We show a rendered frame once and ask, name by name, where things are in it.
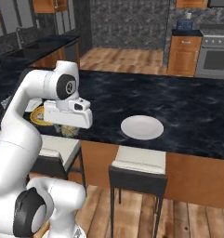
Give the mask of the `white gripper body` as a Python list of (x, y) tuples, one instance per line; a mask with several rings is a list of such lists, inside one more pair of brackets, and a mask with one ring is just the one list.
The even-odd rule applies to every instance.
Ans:
[(87, 100), (47, 100), (44, 103), (44, 120), (52, 124), (89, 129), (93, 124), (90, 105)]

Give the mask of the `silver oven with hob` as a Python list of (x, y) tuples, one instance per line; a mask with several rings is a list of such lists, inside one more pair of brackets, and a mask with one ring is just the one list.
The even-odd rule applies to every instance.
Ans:
[(224, 24), (202, 24), (203, 34), (195, 76), (224, 79)]

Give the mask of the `wooden cupboard run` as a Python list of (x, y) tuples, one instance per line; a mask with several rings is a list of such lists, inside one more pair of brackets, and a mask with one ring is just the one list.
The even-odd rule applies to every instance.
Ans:
[(55, 68), (56, 62), (58, 60), (65, 60), (65, 52), (64, 48), (61, 47), (56, 51), (52, 52), (51, 54), (39, 59), (38, 61), (31, 64), (32, 67), (39, 67), (39, 68)]

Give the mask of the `grey extractor hood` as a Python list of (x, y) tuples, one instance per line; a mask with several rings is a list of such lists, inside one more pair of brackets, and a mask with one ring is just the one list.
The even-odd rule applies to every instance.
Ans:
[(224, 0), (208, 0), (208, 7), (224, 7)]

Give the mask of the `grey dishwasher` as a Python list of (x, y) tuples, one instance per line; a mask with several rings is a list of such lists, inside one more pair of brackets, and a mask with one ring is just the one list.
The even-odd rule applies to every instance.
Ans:
[(66, 60), (76, 62), (77, 65), (80, 65), (79, 43), (77, 40), (67, 44), (64, 47), (64, 51)]

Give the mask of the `wooden cupboard with drawer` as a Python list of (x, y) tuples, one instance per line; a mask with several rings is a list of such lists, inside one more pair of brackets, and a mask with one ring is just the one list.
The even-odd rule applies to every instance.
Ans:
[(193, 77), (203, 35), (200, 30), (173, 30), (167, 73), (170, 75)]

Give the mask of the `wooden kitchen island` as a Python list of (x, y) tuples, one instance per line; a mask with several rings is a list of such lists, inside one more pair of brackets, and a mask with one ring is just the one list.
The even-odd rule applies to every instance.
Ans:
[[(82, 141), (86, 183), (110, 188), (108, 166), (118, 146)], [(165, 199), (224, 208), (224, 160), (168, 152)]]

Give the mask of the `yellow plate with dumplings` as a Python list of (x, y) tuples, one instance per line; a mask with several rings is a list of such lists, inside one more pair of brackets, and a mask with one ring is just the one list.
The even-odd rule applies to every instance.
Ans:
[(30, 120), (38, 126), (52, 126), (52, 123), (44, 120), (44, 107), (39, 106), (34, 109), (30, 114)]

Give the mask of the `dark sink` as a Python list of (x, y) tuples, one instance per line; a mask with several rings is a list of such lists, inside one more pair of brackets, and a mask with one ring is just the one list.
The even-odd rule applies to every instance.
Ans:
[(36, 56), (40, 51), (39, 45), (34, 44), (31, 46), (27, 46), (23, 49), (20, 49), (17, 52), (11, 53), (10, 57), (16, 57), (16, 58), (33, 58)]

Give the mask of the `clear tupperware container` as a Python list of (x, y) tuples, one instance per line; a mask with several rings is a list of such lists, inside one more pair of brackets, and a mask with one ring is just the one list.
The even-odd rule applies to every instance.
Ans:
[(79, 133), (79, 128), (74, 126), (54, 125), (56, 132), (65, 138), (74, 138)]

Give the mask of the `white round plate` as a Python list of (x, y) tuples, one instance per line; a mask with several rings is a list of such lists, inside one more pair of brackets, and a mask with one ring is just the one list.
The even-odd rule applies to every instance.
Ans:
[(140, 140), (156, 139), (164, 132), (164, 126), (158, 119), (146, 115), (127, 117), (121, 123), (121, 129), (128, 137)]

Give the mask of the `silver tap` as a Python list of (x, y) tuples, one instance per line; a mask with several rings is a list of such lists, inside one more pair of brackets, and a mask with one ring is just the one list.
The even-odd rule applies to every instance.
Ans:
[(20, 35), (20, 30), (22, 30), (22, 29), (24, 29), (24, 28), (21, 27), (21, 26), (18, 26), (16, 28), (16, 36), (17, 36), (17, 41), (18, 41), (19, 49), (22, 49), (22, 45), (24, 44), (23, 38)]

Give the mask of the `wooden wall cupboard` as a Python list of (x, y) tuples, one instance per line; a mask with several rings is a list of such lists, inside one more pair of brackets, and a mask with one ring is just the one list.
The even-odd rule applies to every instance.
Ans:
[(207, 8), (208, 0), (176, 0), (176, 8)]
[(35, 13), (57, 13), (68, 9), (67, 0), (33, 0)]

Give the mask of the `blue box with white bottle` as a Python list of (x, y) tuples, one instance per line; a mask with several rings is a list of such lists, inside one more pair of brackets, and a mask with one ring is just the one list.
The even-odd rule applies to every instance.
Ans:
[(191, 13), (187, 13), (183, 20), (177, 20), (177, 29), (180, 31), (188, 31), (192, 29), (193, 21), (191, 20)]

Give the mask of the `black stool with white cushion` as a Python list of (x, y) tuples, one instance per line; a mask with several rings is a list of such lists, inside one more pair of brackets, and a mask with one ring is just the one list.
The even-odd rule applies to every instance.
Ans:
[(166, 152), (119, 146), (109, 166), (111, 192), (111, 238), (114, 223), (114, 189), (142, 192), (155, 196), (153, 214), (156, 216), (152, 238), (156, 238), (167, 178), (165, 176)]
[(42, 149), (31, 172), (61, 179), (68, 179), (70, 172), (80, 173), (86, 187), (80, 140), (43, 135), (42, 141)]

